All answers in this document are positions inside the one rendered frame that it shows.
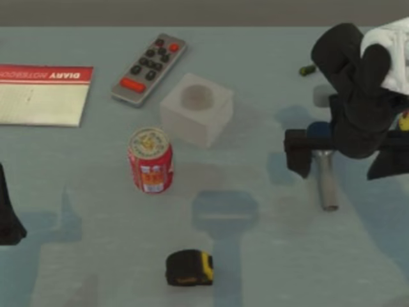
tabletop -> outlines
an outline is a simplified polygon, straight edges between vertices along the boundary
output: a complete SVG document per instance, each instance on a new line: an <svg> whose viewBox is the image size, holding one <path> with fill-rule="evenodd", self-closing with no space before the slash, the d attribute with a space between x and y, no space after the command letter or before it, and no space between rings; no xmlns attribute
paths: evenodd
<svg viewBox="0 0 409 307"><path fill-rule="evenodd" d="M340 210L322 211L314 176L286 169L286 129L328 120L326 81L300 77L326 28L2 28L2 63L94 66L79 128L1 127L0 161L28 237L0 248L0 307L404 307L409 179L368 182L371 159L336 155ZM159 33L189 49L141 109L111 86ZM175 175L135 188L127 144L160 126L159 104L193 73L234 91L214 146L172 139ZM201 219L204 211L247 216ZM214 257L215 283L166 283L181 249Z"/></svg>

orange button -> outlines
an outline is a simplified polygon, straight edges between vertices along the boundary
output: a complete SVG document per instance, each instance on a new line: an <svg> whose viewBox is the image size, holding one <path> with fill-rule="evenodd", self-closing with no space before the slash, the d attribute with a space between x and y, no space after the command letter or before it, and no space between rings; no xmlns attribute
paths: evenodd
<svg viewBox="0 0 409 307"><path fill-rule="evenodd" d="M172 51L172 52L176 52L176 51L179 50L179 45L178 45L177 43L172 43L172 44L169 46L169 50Z"/></svg>
<svg viewBox="0 0 409 307"><path fill-rule="evenodd" d="M146 85L143 83L136 82L129 78L123 78L120 82L121 86L124 88L128 88L132 91L136 91L137 93L143 93L146 89Z"/></svg>

remote control button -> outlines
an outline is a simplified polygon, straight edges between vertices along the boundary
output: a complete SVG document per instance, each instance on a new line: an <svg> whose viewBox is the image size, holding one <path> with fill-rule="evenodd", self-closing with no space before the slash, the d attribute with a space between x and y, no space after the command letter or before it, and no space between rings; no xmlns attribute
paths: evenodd
<svg viewBox="0 0 409 307"><path fill-rule="evenodd" d="M163 68L163 65L162 65L162 64L160 64L160 63L155 63L155 69L156 69L158 72L161 71L162 68Z"/></svg>
<svg viewBox="0 0 409 307"><path fill-rule="evenodd" d="M146 89L146 85L143 83L136 82L129 78L122 78L120 82L121 86L124 88L128 88L132 91L136 91L137 93L143 93Z"/></svg>
<svg viewBox="0 0 409 307"><path fill-rule="evenodd" d="M163 56L166 54L166 49L165 48L159 48L158 53Z"/></svg>
<svg viewBox="0 0 409 307"><path fill-rule="evenodd" d="M145 76L146 80L152 81L156 77L156 71L151 70Z"/></svg>
<svg viewBox="0 0 409 307"><path fill-rule="evenodd" d="M164 62L164 63L169 62L169 59L170 59L170 57L169 57L168 54L165 54L165 55L163 55L163 56L160 58L160 60L161 60L162 62Z"/></svg>
<svg viewBox="0 0 409 307"><path fill-rule="evenodd" d="M152 57L155 55L155 51L152 50L152 49L149 49L148 51L146 51L145 55L146 55L148 58L152 58Z"/></svg>
<svg viewBox="0 0 409 307"><path fill-rule="evenodd" d="M164 43L165 43L164 40L158 39L158 40L156 40L155 45L161 47L161 46L164 45Z"/></svg>
<svg viewBox="0 0 409 307"><path fill-rule="evenodd" d="M141 64L141 65L146 65L146 64L148 64L148 59L147 58L141 58L140 60L139 60L139 64Z"/></svg>
<svg viewBox="0 0 409 307"><path fill-rule="evenodd" d="M149 68L153 68L153 67L155 67L155 62L154 61L148 61L146 66L149 67Z"/></svg>
<svg viewBox="0 0 409 307"><path fill-rule="evenodd" d="M134 67L132 67L132 68L130 69L130 73L131 73L132 75L137 75L138 73L141 72L141 70L142 70L142 67L140 67L139 65L135 65Z"/></svg>
<svg viewBox="0 0 409 307"><path fill-rule="evenodd" d="M178 45L177 43L172 43L172 44L169 46L169 50L172 51L172 52L176 52L176 51L179 50L179 45Z"/></svg>

remote control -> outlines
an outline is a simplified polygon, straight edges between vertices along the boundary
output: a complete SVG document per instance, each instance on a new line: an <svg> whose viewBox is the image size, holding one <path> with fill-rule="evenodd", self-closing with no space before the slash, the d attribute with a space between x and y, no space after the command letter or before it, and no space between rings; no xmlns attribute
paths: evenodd
<svg viewBox="0 0 409 307"><path fill-rule="evenodd" d="M179 38L158 35L112 88L112 97L141 107L186 48L186 42Z"/></svg>

red can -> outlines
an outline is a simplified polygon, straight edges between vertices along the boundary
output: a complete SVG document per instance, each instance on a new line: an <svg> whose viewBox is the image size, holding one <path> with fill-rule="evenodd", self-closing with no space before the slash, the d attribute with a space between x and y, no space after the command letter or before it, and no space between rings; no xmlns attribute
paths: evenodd
<svg viewBox="0 0 409 307"><path fill-rule="evenodd" d="M136 131L129 142L128 158L135 185L145 193L165 191L173 180L173 151L169 138L157 128Z"/></svg>

